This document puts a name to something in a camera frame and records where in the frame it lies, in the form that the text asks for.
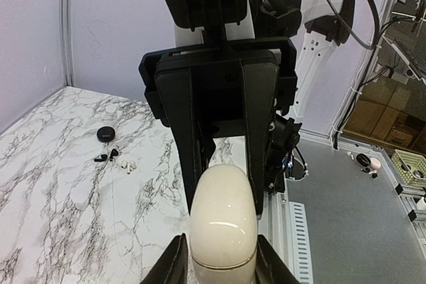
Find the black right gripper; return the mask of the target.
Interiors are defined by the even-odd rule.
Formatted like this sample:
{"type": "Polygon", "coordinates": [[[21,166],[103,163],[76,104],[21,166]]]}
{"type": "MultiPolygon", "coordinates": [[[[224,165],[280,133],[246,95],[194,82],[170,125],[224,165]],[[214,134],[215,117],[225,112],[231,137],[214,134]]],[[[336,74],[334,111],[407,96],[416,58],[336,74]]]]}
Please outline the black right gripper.
{"type": "Polygon", "coordinates": [[[188,208],[215,139],[243,136],[256,215],[264,190],[300,139],[286,118],[294,103],[296,50],[285,37],[190,45],[146,53],[139,66],[144,95],[177,145],[188,208]]]}

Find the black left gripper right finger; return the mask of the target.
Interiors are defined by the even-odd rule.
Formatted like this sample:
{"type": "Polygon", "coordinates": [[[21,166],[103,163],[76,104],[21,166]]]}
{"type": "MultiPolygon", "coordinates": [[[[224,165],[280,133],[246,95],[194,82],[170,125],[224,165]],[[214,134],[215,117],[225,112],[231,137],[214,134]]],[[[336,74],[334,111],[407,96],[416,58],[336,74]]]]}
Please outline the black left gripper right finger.
{"type": "Polygon", "coordinates": [[[254,283],[259,284],[299,284],[264,235],[257,240],[256,268],[254,283]]]}

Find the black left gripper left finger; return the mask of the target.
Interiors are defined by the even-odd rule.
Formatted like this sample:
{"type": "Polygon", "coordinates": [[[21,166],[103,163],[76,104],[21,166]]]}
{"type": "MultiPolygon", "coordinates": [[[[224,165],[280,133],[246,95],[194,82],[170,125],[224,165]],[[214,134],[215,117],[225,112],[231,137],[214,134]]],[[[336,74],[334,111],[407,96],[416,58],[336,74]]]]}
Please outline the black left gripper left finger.
{"type": "Polygon", "coordinates": [[[140,284],[183,284],[188,280],[186,234],[176,235],[140,284]]]}

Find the white oval charging case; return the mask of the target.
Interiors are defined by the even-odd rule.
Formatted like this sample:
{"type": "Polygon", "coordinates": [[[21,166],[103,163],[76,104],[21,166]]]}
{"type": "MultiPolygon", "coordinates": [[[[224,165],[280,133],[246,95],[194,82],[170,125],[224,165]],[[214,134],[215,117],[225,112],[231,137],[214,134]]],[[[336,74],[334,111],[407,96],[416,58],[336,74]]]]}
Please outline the white oval charging case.
{"type": "Polygon", "coordinates": [[[189,246],[198,282],[251,283],[257,237],[256,209],[245,173],[230,164],[208,168],[190,210],[189,246]]]}

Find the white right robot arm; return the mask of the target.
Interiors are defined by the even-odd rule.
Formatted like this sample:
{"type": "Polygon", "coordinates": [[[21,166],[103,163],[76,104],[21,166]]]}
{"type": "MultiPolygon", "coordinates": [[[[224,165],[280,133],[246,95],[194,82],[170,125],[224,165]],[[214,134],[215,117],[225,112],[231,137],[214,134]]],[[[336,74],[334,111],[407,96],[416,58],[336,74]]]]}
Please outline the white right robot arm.
{"type": "Polygon", "coordinates": [[[192,204],[215,139],[244,136],[251,198],[282,192],[310,90],[349,38],[355,0],[256,0],[256,37],[227,38],[143,56],[145,97],[172,131],[187,204],[192,204]]]}

